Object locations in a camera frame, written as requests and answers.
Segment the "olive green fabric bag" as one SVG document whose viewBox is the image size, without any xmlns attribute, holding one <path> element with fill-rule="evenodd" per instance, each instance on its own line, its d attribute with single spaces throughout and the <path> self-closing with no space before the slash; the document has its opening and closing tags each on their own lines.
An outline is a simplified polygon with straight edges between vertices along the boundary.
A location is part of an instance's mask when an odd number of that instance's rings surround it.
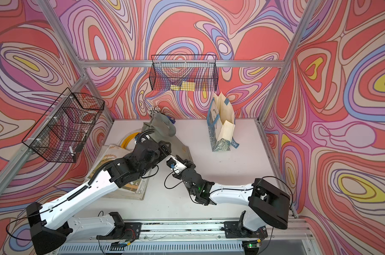
<svg viewBox="0 0 385 255">
<path fill-rule="evenodd" d="M 153 129 L 155 132 L 150 137 L 156 141 L 169 142 L 171 144 L 171 154 L 179 156 L 182 160 L 193 162 L 189 147 L 184 145 L 176 136 L 176 127 L 161 113 L 155 113 L 149 122 L 144 122 L 142 131 Z"/>
</svg>

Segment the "white bag yellow handles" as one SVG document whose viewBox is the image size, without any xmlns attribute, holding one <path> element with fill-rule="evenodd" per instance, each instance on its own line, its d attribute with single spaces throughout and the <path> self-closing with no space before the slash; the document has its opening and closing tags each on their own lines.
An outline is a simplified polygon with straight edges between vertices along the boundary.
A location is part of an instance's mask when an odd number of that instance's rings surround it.
<svg viewBox="0 0 385 255">
<path fill-rule="evenodd" d="M 129 153 L 131 153 L 135 148 L 136 136 L 141 133 L 141 129 L 134 130 L 127 134 L 124 138 L 119 140 L 118 144 L 109 144 L 102 146 L 102 149 L 97 156 L 93 166 L 89 170 L 85 181 L 89 181 L 91 177 L 94 175 L 95 171 L 102 166 L 104 163 L 114 160 L 120 157 L 123 157 Z M 122 193 L 141 193 L 142 191 L 142 179 L 139 178 L 136 181 L 131 181 L 126 184 L 117 192 L 113 192 L 111 195 L 119 195 Z"/>
</svg>

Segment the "cream canvas tote bag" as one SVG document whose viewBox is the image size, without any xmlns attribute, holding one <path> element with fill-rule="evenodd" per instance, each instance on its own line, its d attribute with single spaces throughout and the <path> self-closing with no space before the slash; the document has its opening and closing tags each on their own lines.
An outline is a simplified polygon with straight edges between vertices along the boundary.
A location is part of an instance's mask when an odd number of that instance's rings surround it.
<svg viewBox="0 0 385 255">
<path fill-rule="evenodd" d="M 111 199 L 132 199 L 132 200 L 143 200 L 144 197 L 145 197 L 145 192 L 146 192 L 146 189 L 147 189 L 147 184 L 148 184 L 148 179 L 143 179 L 142 178 L 142 191 L 141 193 L 122 193 L 120 192 L 119 195 L 111 195 L 112 193 L 109 193 L 107 195 L 104 196 L 104 198 L 111 198 Z"/>
</svg>

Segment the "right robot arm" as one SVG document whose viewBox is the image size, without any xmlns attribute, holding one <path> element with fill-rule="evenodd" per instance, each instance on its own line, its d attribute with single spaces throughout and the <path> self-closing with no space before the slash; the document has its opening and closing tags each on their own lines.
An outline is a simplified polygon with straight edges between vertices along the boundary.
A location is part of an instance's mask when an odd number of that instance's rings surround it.
<svg viewBox="0 0 385 255">
<path fill-rule="evenodd" d="M 266 225 L 281 230 L 288 228 L 290 196 L 264 178 L 256 178 L 252 184 L 227 186 L 203 179 L 191 161 L 170 156 L 166 164 L 172 169 L 173 177 L 185 185 L 194 202 L 204 206 L 247 206 L 241 219 L 245 230 L 255 232 Z"/>
</svg>

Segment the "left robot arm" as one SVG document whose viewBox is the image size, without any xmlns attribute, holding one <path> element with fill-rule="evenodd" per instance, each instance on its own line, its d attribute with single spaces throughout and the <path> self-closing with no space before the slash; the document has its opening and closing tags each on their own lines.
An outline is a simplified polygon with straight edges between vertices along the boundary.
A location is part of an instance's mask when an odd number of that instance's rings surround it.
<svg viewBox="0 0 385 255">
<path fill-rule="evenodd" d="M 35 202 L 26 208 L 31 241 L 38 255 L 49 254 L 74 239 L 137 238 L 118 212 L 82 220 L 75 214 L 102 196 L 140 179 L 171 154 L 171 143 L 156 142 L 151 138 L 153 133 L 154 130 L 142 132 L 131 153 L 103 164 L 84 184 L 51 202 Z"/>
</svg>

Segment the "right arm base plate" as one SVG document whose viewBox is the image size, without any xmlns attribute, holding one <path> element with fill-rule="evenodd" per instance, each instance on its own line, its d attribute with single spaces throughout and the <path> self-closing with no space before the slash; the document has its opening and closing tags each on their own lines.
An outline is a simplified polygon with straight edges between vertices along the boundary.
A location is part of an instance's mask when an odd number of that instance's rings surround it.
<svg viewBox="0 0 385 255">
<path fill-rule="evenodd" d="M 225 237 L 227 239 L 265 239 L 268 237 L 268 232 L 266 227 L 260 227 L 255 231 L 251 231 L 243 227 L 243 223 L 238 221 L 226 221 L 224 226 L 221 227 L 221 230 L 225 232 Z"/>
</svg>

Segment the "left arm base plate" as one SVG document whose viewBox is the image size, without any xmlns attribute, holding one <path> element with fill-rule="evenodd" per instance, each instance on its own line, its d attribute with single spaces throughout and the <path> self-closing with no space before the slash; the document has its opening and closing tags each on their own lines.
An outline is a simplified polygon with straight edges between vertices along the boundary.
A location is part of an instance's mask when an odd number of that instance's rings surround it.
<svg viewBox="0 0 385 255">
<path fill-rule="evenodd" d="M 137 240 L 139 239 L 142 224 L 140 222 L 124 223 L 116 226 L 108 235 L 98 235 L 98 240 Z"/>
</svg>

